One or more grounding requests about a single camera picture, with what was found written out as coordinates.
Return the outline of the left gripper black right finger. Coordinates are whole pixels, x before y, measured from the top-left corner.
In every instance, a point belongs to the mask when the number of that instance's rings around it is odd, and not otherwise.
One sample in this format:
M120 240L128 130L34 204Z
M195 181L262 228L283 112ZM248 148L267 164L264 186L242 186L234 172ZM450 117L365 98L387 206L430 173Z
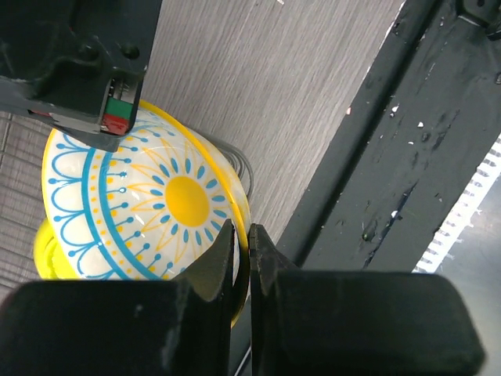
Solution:
M485 350L459 292L434 274L296 267L249 232L255 375L476 375Z

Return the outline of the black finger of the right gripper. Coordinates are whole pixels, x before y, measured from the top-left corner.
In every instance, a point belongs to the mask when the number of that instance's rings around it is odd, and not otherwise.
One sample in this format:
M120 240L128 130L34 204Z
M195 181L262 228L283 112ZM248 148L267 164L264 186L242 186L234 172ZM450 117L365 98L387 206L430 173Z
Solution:
M114 152L137 119L159 1L4 1L1 108Z

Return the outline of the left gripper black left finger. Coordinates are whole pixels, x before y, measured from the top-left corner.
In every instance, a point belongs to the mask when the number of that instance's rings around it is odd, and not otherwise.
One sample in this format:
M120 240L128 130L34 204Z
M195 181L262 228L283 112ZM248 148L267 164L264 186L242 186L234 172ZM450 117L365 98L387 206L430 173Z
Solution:
M174 280L24 284L1 307L4 375L225 375L234 228Z

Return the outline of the black wire dish rack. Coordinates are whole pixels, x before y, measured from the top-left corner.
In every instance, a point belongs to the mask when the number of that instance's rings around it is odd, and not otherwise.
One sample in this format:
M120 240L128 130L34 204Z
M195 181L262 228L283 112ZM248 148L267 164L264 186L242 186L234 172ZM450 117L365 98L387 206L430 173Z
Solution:
M41 278L33 246L45 219L41 167L53 129L14 115L1 117L1 294Z

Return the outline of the white bowl with yellow pattern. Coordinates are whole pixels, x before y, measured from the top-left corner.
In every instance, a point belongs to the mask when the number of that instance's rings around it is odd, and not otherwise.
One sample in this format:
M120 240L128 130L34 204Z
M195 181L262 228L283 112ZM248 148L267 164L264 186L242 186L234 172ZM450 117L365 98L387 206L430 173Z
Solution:
M204 136L141 101L114 152L50 132L41 191L74 279L173 280L234 227L232 318L248 291L251 215L232 165Z

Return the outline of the yellow-green bowl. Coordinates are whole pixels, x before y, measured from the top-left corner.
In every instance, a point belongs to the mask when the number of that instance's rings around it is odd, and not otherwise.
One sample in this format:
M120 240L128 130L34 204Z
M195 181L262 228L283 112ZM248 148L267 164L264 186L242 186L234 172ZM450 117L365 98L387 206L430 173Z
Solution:
M33 257L35 268L42 279L65 280L76 277L48 219L44 219L34 237Z

